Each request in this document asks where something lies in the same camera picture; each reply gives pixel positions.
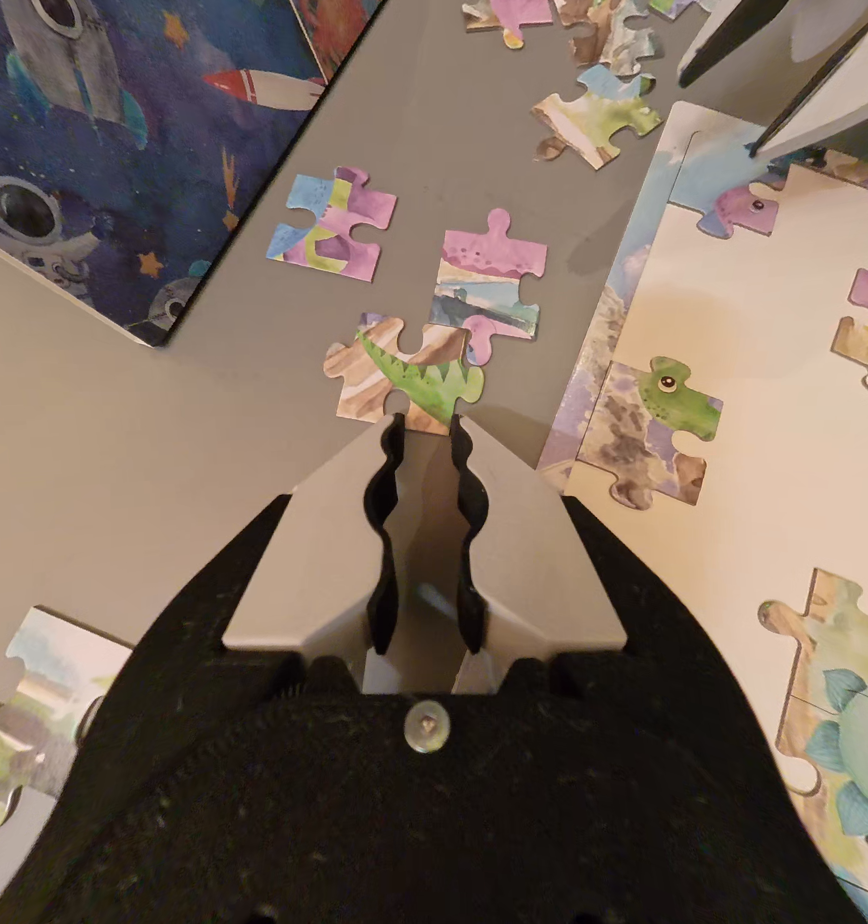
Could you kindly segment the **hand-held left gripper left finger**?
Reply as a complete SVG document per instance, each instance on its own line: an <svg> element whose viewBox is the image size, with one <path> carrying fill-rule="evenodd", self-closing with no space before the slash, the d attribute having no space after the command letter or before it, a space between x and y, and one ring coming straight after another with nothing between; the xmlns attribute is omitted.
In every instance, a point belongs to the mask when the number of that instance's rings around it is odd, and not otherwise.
<svg viewBox="0 0 868 924"><path fill-rule="evenodd" d="M398 615L385 521L398 502L405 415L386 414L301 481L222 636L233 651L341 659L357 688Z"/></svg>

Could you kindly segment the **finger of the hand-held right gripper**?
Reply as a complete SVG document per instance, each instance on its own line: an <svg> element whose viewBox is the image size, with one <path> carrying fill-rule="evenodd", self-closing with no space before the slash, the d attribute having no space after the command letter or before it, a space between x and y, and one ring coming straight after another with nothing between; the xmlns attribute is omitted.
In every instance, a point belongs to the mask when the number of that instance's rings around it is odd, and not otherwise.
<svg viewBox="0 0 868 924"><path fill-rule="evenodd" d="M748 147L769 159L818 145L868 119L868 23L833 52Z"/></svg>
<svg viewBox="0 0 868 924"><path fill-rule="evenodd" d="M859 1L740 1L717 2L714 12L699 31L678 67L681 88L690 88L756 35L779 30L773 26L779 18L789 19L789 54L792 63L815 60L810 77L838 81L868 82L868 40L860 41L850 55L823 67L823 55L835 54L856 23L865 16L868 2Z"/></svg>

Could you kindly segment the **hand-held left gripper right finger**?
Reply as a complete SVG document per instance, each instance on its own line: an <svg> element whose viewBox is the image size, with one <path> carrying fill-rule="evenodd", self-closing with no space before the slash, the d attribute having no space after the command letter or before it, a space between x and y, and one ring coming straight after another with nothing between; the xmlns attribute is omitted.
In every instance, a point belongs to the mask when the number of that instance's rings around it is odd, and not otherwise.
<svg viewBox="0 0 868 924"><path fill-rule="evenodd" d="M494 694L520 659L621 651L625 628L560 495L469 418L453 417L450 440L468 525L451 693Z"/></svg>

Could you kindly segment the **green dinosaur head puzzle piece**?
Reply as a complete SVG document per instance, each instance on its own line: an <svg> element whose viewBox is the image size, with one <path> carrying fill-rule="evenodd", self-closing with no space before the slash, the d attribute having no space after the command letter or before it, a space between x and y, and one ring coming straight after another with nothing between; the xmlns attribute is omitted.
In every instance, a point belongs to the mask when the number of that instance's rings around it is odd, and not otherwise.
<svg viewBox="0 0 868 924"><path fill-rule="evenodd" d="M696 505L706 461L676 449L677 433L711 442L723 410L719 398L687 384L690 368L654 357L646 370L614 361L587 425L576 460L615 477L612 498L637 511L660 493Z"/></svg>

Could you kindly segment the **green tail brown puzzle piece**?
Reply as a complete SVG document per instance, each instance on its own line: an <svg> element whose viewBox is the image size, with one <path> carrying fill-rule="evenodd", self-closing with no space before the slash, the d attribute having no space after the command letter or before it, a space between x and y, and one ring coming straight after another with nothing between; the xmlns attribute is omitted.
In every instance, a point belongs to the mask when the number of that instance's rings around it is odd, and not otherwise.
<svg viewBox="0 0 868 924"><path fill-rule="evenodd" d="M351 343L328 348L323 371L343 381L336 413L344 419L378 422L389 394L396 390L409 400L408 430L446 435L456 402L481 399L485 373L465 362L463 328L424 324L420 349L408 354L398 348L404 327L403 319L365 312Z"/></svg>

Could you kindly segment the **white jigsaw puzzle board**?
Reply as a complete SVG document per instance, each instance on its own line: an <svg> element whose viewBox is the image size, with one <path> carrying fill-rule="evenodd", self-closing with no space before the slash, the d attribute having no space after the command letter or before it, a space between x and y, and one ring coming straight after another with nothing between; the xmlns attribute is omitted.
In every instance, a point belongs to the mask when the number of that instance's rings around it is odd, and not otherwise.
<svg viewBox="0 0 868 924"><path fill-rule="evenodd" d="M781 159L783 188L753 187L779 203L772 233L711 237L669 196L695 132L738 129L761 132L674 104L539 467L696 618L789 795L815 779L775 746L797 643L762 627L759 607L802 612L818 568L859 584L868 615L867 370L831 351L841 318L868 325L868 308L848 301L868 270L868 165L836 152ZM723 409L711 442L673 439L706 461L697 504L655 493L637 511L612 498L611 473L576 457L610 365L646 370L659 356L687 365L687 384Z"/></svg>

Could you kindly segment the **pink blue striped puzzle piece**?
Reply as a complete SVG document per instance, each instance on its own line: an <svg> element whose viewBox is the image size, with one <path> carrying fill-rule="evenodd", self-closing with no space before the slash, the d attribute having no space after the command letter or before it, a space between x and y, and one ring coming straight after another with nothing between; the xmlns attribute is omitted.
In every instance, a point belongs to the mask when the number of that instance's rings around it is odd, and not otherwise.
<svg viewBox="0 0 868 924"><path fill-rule="evenodd" d="M440 250L440 264L429 321L468 332L465 359L485 366L496 336L533 341L540 308L520 298L524 276L542 277L548 246L508 236L510 214L493 209L487 232L449 229Z"/></svg>

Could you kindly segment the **grey brown puzzle piece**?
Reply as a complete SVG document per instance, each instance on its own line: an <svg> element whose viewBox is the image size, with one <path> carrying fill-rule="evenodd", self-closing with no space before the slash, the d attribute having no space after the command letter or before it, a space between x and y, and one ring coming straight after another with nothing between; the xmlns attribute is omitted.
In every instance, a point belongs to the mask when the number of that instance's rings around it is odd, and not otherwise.
<svg viewBox="0 0 868 924"><path fill-rule="evenodd" d="M568 41L573 63L585 68L606 66L614 76L632 77L639 73L642 59L659 52L656 33L651 28L631 25L636 17L646 18L648 2L636 1L555 1L565 29L581 29Z"/></svg>

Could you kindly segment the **pink dinosaur head puzzle piece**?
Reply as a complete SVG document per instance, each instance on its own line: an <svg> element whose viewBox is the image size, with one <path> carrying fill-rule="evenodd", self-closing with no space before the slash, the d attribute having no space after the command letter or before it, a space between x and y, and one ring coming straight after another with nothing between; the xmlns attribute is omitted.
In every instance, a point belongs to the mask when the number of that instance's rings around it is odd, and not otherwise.
<svg viewBox="0 0 868 924"><path fill-rule="evenodd" d="M698 214L696 227L728 239L743 228L768 236L779 214L778 201L754 186L780 191L789 166L751 156L758 131L697 131L675 179L669 202Z"/></svg>

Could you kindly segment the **green blue white puzzle piece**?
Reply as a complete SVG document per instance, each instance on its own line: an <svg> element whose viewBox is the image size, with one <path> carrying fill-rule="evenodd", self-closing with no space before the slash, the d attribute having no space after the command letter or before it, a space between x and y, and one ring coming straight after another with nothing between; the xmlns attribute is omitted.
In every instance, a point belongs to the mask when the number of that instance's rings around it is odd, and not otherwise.
<svg viewBox="0 0 868 924"><path fill-rule="evenodd" d="M618 131L630 128L644 137L662 123L659 112L645 100L656 85L653 75L638 73L624 79L609 67L594 64L576 80L585 90L577 99L566 101L554 93L531 108L549 131L536 147L535 161L554 160L570 149L599 170L620 154L612 142Z"/></svg>

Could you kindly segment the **pink grey puzzle piece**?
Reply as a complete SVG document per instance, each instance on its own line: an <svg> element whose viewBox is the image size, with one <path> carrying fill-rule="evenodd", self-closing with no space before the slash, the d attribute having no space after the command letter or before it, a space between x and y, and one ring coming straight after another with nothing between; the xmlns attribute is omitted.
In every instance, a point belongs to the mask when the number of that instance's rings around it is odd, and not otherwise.
<svg viewBox="0 0 868 924"><path fill-rule="evenodd" d="M469 1L461 9L467 32L499 29L505 47L513 51L523 48L524 27L553 22L548 1Z"/></svg>

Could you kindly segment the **sky meadow puzzle piece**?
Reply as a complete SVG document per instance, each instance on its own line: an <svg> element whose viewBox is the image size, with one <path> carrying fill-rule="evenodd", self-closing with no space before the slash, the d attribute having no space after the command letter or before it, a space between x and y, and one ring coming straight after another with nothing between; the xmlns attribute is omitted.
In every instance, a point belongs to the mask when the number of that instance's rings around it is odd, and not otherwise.
<svg viewBox="0 0 868 924"><path fill-rule="evenodd" d="M23 664L0 699L0 827L27 788L58 798L79 747L132 646L41 607L29 609L5 655Z"/></svg>

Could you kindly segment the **blue purple yellow puzzle piece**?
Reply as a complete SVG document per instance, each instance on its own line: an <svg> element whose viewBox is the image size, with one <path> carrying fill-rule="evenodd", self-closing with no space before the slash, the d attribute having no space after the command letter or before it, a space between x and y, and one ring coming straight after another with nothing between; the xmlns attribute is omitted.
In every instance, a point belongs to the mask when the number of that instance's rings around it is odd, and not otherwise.
<svg viewBox="0 0 868 924"><path fill-rule="evenodd" d="M369 180L356 167L336 167L330 179L297 175L286 207L311 213L313 222L309 227L277 225L266 258L372 282L381 247L354 240L352 231L359 225L387 229L397 198L371 190Z"/></svg>

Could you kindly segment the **space ocean print puzzle box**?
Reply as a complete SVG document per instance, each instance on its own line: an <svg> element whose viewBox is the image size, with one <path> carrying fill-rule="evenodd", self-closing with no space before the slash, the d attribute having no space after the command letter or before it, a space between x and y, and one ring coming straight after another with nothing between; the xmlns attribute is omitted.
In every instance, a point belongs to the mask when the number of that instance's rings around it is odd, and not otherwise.
<svg viewBox="0 0 868 924"><path fill-rule="evenodd" d="M0 250L157 347L372 1L0 1Z"/></svg>

